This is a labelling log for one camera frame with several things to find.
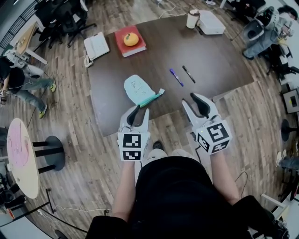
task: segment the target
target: cup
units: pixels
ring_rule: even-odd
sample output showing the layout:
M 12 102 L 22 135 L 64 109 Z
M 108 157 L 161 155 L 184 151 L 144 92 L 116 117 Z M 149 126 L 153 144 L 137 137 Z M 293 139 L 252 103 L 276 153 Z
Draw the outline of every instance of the cup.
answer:
M 195 24 L 197 23 L 199 16 L 200 16 L 199 10 L 197 9 L 190 10 L 188 12 L 186 26 L 190 29 L 195 28 Z

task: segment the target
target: round table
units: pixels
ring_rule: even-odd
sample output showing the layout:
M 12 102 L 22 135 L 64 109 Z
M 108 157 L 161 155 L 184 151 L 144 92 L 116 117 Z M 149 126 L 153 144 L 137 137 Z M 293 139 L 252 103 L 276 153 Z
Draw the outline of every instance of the round table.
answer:
M 35 150 L 35 147 L 43 147 L 43 150 Z M 7 155 L 16 183 L 29 198 L 36 198 L 39 193 L 39 174 L 60 171 L 65 164 L 61 141 L 49 136 L 46 141 L 32 142 L 26 125 L 19 118 L 15 118 L 8 129 Z M 40 156 L 45 156 L 48 166 L 39 169 L 36 158 Z

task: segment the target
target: purple marker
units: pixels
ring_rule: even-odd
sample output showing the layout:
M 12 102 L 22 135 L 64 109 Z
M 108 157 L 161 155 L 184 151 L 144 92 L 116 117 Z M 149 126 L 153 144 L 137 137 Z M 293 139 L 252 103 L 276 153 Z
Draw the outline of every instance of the purple marker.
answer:
M 172 73 L 172 75 L 174 75 L 174 77 L 177 79 L 177 81 L 181 84 L 181 86 L 184 86 L 183 82 L 181 82 L 178 78 L 178 76 L 176 75 L 176 73 L 174 72 L 174 70 L 171 68 L 170 72 Z

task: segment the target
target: white projector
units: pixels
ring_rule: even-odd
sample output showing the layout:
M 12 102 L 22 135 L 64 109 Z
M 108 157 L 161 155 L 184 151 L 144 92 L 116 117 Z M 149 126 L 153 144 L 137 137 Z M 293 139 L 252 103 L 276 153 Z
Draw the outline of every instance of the white projector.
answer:
M 222 22 L 210 11 L 200 10 L 200 17 L 198 21 L 199 28 L 206 35 L 223 34 L 225 26 Z

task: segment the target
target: white telephone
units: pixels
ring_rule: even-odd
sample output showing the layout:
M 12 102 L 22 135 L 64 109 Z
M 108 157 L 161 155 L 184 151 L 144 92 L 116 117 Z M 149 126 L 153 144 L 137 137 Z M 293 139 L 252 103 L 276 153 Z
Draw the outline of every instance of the white telephone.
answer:
M 84 60 L 85 67 L 91 66 L 95 58 L 110 51 L 102 32 L 85 39 L 84 45 L 87 51 L 87 56 Z

